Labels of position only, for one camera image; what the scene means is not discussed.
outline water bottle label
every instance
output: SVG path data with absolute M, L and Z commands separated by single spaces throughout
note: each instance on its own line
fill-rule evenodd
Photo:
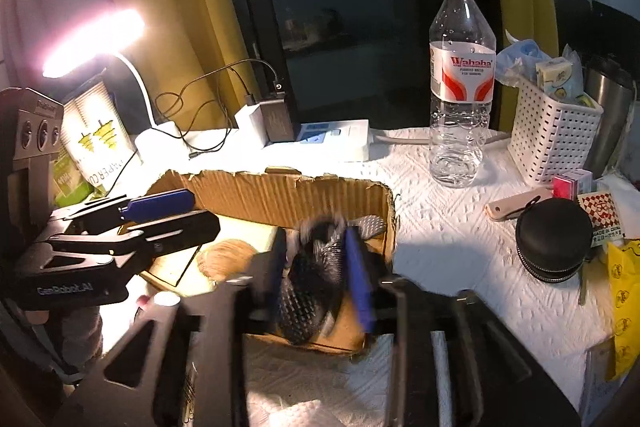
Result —
M 431 43 L 431 91 L 444 102 L 487 103 L 494 95 L 495 53 L 480 44 Z

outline ball of twine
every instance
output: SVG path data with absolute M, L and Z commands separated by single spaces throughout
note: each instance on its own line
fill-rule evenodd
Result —
M 204 276 L 221 282 L 234 273 L 244 271 L 256 253 L 258 251 L 245 241 L 227 239 L 201 248 L 196 263 Z

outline white charger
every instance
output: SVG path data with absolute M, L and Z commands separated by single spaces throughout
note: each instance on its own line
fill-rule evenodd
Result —
M 246 105 L 236 113 L 240 139 L 250 148 L 262 149 L 269 142 L 262 110 L 253 95 L 248 94 L 244 99 Z

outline red and white package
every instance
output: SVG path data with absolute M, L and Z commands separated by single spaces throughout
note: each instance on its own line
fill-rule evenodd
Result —
M 578 182 L 564 176 L 554 176 L 553 190 L 555 198 L 575 200 L 578 195 Z
M 444 102 L 487 103 L 494 95 L 495 53 L 480 44 L 456 42 L 431 48 L 431 90 Z
M 578 194 L 578 203 L 589 214 L 593 225 L 592 247 L 624 237 L 611 192 L 601 190 L 600 192 Z

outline plastic water bottle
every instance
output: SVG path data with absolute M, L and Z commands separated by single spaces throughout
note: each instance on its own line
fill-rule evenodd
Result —
M 495 35 L 475 0 L 444 0 L 429 29 L 430 172 L 467 187 L 478 172 L 494 94 Z

